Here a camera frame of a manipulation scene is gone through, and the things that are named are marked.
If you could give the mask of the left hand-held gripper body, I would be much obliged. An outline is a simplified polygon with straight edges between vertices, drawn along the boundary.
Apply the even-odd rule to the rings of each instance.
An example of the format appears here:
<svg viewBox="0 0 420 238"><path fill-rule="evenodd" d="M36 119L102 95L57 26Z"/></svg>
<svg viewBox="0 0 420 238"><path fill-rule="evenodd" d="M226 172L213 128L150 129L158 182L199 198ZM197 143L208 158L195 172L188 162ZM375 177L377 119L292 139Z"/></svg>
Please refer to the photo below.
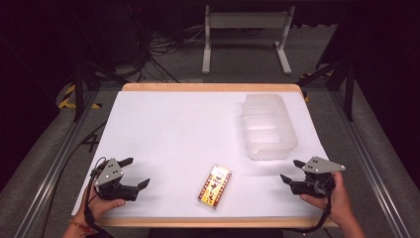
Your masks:
<svg viewBox="0 0 420 238"><path fill-rule="evenodd" d="M98 195L102 199L124 199L129 201L137 199L139 193L137 186L122 185L120 183L124 172L116 159L112 158L102 163L98 170L99 175L96 177L94 184Z"/></svg>

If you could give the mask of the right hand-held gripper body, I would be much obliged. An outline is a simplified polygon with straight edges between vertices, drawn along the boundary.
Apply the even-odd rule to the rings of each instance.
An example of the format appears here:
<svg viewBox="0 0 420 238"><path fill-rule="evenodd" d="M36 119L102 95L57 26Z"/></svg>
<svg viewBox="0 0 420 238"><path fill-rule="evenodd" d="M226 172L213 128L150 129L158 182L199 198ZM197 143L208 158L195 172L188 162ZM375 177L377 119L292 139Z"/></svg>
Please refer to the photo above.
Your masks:
<svg viewBox="0 0 420 238"><path fill-rule="evenodd" d="M345 166L320 157L312 157L302 170L304 181L292 181L289 185L293 194L309 194L323 198L335 188L332 172L342 172Z"/></svg>

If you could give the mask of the translucent plastic container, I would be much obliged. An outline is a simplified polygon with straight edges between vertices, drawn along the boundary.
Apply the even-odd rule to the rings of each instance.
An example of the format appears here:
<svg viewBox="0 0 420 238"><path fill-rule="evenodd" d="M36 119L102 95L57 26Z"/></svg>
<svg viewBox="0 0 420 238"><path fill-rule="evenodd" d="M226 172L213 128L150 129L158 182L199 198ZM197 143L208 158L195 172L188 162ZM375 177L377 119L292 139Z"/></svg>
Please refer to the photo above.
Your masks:
<svg viewBox="0 0 420 238"><path fill-rule="evenodd" d="M252 160L285 160L297 147L297 135L281 95L248 94L242 117Z"/></svg>

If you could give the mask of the red and yellow snack box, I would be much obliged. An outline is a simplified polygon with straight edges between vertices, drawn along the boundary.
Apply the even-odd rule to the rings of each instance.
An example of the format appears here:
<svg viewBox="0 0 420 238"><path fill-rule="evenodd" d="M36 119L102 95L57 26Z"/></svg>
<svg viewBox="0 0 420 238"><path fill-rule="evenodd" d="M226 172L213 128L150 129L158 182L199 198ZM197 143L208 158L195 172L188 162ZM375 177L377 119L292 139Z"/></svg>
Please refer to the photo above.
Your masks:
<svg viewBox="0 0 420 238"><path fill-rule="evenodd" d="M198 200L216 209L231 176L231 170L215 165L200 190Z"/></svg>

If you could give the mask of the person's left hand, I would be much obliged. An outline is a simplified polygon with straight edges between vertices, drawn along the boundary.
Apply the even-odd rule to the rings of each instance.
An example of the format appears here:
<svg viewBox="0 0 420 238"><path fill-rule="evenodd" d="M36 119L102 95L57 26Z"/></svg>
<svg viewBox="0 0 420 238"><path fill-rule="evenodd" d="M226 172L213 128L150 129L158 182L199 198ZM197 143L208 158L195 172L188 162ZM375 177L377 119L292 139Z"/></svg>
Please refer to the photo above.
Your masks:
<svg viewBox="0 0 420 238"><path fill-rule="evenodd" d="M87 187L83 192L80 207L78 208L77 212L72 218L73 221L84 227L88 226L88 224L85 222L84 217L85 199L87 192L89 192L88 207L96 220L99 220L109 210L122 207L126 204L126 201L124 199L103 200L96 195L96 191L93 188Z"/></svg>

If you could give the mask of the person's right hand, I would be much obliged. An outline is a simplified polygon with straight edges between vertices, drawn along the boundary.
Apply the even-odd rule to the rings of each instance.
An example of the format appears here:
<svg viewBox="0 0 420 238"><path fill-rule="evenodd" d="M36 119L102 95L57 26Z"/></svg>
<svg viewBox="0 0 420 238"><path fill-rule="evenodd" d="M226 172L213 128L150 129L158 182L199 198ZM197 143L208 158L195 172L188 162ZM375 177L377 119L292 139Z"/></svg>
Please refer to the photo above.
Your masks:
<svg viewBox="0 0 420 238"><path fill-rule="evenodd" d="M336 187L331 195L331 213L330 219L334 221L339 227L343 228L346 224L355 220L352 212L351 203L348 192L344 185L344 180L340 172L332 172ZM324 210L327 207L327 198L316 198L309 194L301 194L300 198L307 203Z"/></svg>

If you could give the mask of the white table sheet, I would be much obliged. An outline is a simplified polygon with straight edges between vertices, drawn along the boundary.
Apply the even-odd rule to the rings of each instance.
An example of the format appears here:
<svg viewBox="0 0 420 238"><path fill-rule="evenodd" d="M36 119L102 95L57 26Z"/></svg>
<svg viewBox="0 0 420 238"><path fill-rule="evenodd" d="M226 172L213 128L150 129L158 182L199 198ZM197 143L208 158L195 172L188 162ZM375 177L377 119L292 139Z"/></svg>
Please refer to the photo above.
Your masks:
<svg viewBox="0 0 420 238"><path fill-rule="evenodd" d="M301 95L281 96L298 145L285 160L254 161L243 129L245 93L119 92L95 156L134 158L124 168L124 184L151 180L137 200L110 211L108 218L319 216L320 210L294 195L280 177L301 180L304 173L293 161L326 155ZM213 209L198 195L215 165L232 176Z"/></svg>

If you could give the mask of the black metal stand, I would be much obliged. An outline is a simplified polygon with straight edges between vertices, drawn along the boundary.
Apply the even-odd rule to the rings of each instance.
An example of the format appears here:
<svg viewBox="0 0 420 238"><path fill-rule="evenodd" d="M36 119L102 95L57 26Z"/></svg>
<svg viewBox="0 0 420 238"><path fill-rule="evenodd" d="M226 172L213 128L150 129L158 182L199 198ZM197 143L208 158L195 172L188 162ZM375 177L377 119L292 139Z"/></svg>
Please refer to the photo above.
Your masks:
<svg viewBox="0 0 420 238"><path fill-rule="evenodd" d="M337 91L339 87L345 83L345 100L344 100L344 112L347 118L353 122L353 94L355 86L355 69L352 63L348 60L339 60L333 63L330 63L313 73L310 73L308 76L300 78L296 84L300 87L314 81L315 79L321 77L322 75L331 72L332 75L326 82L326 87L329 91Z"/></svg>
<svg viewBox="0 0 420 238"><path fill-rule="evenodd" d="M77 122L83 112L85 111L86 105L83 96L83 85L86 85L89 90L98 90L101 86L99 77L95 74L96 71L101 72L111 80L118 82L121 85L128 83L128 80L115 72L106 69L103 65L93 60L87 59L82 53L73 50L70 53L72 57L72 63L74 67L74 85L75 85L75 105L76 111L73 121Z"/></svg>

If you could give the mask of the person's dark clothing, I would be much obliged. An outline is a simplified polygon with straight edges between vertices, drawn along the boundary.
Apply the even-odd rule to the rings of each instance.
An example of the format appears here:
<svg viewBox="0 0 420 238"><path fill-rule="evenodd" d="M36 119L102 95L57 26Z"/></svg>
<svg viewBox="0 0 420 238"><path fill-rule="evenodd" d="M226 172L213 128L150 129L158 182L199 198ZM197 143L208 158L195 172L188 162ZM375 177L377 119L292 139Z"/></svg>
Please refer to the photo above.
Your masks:
<svg viewBox="0 0 420 238"><path fill-rule="evenodd" d="M284 238L279 228L151 228L148 238Z"/></svg>

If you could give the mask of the yellow and black hazard tape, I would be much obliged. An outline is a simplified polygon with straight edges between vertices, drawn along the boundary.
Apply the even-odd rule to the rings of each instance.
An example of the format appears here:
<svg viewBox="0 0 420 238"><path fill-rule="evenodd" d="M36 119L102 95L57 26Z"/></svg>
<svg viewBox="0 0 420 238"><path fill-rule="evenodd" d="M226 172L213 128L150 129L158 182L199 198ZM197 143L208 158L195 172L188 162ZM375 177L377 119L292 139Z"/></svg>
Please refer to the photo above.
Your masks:
<svg viewBox="0 0 420 238"><path fill-rule="evenodd" d="M69 108L69 109L76 109L76 104L75 103L70 103L69 99L71 97L71 94L75 91L75 85L74 83L71 83L67 90L64 93L64 96L61 100L61 102L58 104L58 108ZM100 109L102 108L102 104L101 103L93 103L91 105L91 109Z"/></svg>

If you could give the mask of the white metal stand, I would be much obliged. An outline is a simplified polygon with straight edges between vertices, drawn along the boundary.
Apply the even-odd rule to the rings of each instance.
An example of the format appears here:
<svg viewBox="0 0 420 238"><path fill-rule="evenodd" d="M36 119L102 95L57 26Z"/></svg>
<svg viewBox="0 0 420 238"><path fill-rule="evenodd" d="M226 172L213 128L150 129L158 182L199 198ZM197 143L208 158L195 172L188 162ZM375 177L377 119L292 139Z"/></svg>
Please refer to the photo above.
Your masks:
<svg viewBox="0 0 420 238"><path fill-rule="evenodd" d="M284 47L294 17L294 12L294 6L280 12L215 12L212 11L209 6L206 6L202 73L210 73L212 29L280 29L280 39L273 45L277 52L283 73L286 75L291 74L291 67L285 54Z"/></svg>

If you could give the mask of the aluminium floor rail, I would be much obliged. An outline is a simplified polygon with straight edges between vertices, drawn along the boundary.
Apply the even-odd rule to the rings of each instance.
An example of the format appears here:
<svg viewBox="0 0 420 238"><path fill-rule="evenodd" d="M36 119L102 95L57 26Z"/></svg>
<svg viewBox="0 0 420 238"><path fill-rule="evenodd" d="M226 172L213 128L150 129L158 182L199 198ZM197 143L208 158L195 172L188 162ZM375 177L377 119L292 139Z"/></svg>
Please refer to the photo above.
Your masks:
<svg viewBox="0 0 420 238"><path fill-rule="evenodd" d="M73 116L70 119L68 128L62 129L64 137L59 143L50 166L40 171L42 172L43 180L38 186L37 193L34 195L31 205L26 210L25 216L14 233L13 238L29 238L46 205L53 203L54 190L57 188L60 173L70 158L70 149L75 143L77 133L80 131L83 121L87 117L88 110L94 103L97 94L97 91L89 91L83 101L84 109L81 110L78 119L76 119L76 116Z"/></svg>
<svg viewBox="0 0 420 238"><path fill-rule="evenodd" d="M402 220L395 203L393 202L387 187L382 181L379 172L377 171L371 156L365 146L362 137L356 128L355 124L350 121L345 110L344 100L341 98L338 92L331 92L331 98L339 111L341 118L344 120L344 124L349 131L349 134L357 148L359 154L359 161L363 167L369 184L373 190L373 193L386 217L386 220L396 238L412 238L404 221Z"/></svg>

